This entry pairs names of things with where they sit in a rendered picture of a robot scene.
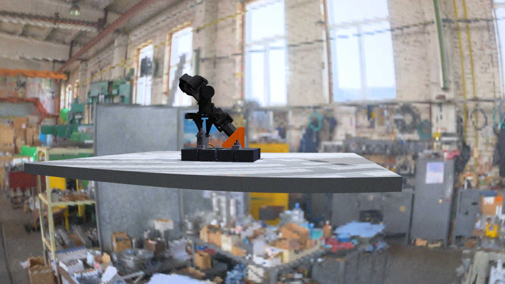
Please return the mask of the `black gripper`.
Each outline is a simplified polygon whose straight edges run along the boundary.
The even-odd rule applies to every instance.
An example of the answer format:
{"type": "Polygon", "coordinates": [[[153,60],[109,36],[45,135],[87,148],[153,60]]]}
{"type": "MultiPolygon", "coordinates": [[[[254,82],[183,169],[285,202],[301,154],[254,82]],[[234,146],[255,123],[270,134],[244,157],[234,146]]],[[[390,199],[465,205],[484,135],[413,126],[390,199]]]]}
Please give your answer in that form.
{"type": "Polygon", "coordinates": [[[197,104],[199,105],[199,112],[186,113],[185,119],[193,119],[193,121],[197,125],[198,131],[200,131],[200,128],[202,128],[202,124],[204,121],[201,120],[201,118],[209,118],[206,119],[207,135],[209,135],[212,124],[215,121],[217,121],[216,118],[223,119],[226,118],[226,115],[224,112],[211,112],[211,105],[213,105],[213,103],[211,103],[211,100],[208,99],[200,100],[200,102],[198,102],[197,104]]]}

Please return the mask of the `grey micro servo with orange cable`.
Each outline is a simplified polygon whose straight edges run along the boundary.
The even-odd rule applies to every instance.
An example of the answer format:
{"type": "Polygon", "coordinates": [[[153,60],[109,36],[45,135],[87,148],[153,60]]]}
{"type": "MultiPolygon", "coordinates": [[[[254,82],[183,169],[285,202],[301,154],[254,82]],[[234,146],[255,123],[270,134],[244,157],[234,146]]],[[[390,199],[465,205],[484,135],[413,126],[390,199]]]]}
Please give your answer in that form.
{"type": "MultiPolygon", "coordinates": [[[[201,140],[204,140],[204,142],[206,142],[207,146],[210,144],[209,143],[209,136],[210,135],[207,135],[207,133],[204,132],[203,128],[200,128],[200,131],[198,131],[196,136],[197,136],[197,145],[200,145],[201,140]]],[[[214,148],[214,146],[212,144],[210,144],[210,145],[214,148]]]]}

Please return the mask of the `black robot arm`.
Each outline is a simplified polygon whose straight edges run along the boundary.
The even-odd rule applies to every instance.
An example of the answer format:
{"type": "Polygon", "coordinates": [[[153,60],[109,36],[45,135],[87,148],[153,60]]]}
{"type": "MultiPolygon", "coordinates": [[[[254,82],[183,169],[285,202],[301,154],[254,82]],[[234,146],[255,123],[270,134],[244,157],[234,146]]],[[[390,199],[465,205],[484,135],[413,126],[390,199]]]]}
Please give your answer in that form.
{"type": "MultiPolygon", "coordinates": [[[[202,76],[190,76],[185,73],[180,77],[179,81],[181,91],[186,93],[186,95],[193,96],[197,102],[205,99],[211,100],[211,97],[215,93],[213,87],[207,86],[208,81],[202,76]]],[[[222,111],[221,108],[216,108],[214,103],[211,105],[211,112],[224,112],[226,115],[226,118],[223,119],[216,118],[217,121],[213,123],[220,132],[224,131],[230,137],[237,130],[231,123],[233,119],[228,112],[222,111]]]]}

